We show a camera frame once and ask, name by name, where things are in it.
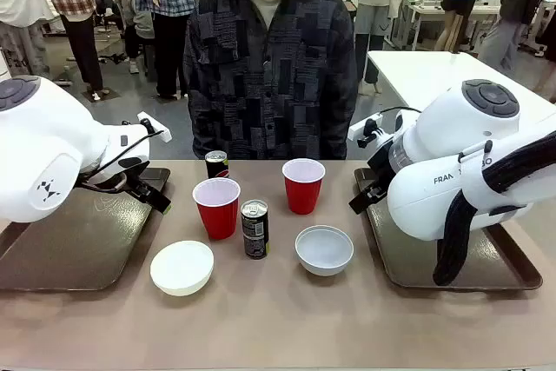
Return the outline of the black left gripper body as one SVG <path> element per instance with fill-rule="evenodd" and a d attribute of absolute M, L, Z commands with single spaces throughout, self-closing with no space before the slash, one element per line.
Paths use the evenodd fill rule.
<path fill-rule="evenodd" d="M 142 183 L 140 177 L 136 176 L 134 172 L 128 174 L 126 171 L 123 171 L 97 184 L 82 179 L 81 188 L 110 195 L 127 193 L 139 202 L 146 202 L 148 197 L 145 184 Z"/>

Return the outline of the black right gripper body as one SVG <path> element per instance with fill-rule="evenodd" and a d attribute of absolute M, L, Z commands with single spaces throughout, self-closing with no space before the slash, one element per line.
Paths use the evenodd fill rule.
<path fill-rule="evenodd" d="M 374 180 L 367 187 L 367 196 L 371 202 L 382 200 L 394 179 L 394 170 L 389 161 L 390 148 L 391 144 L 383 144 L 367 161 L 367 165 L 374 172 Z"/>

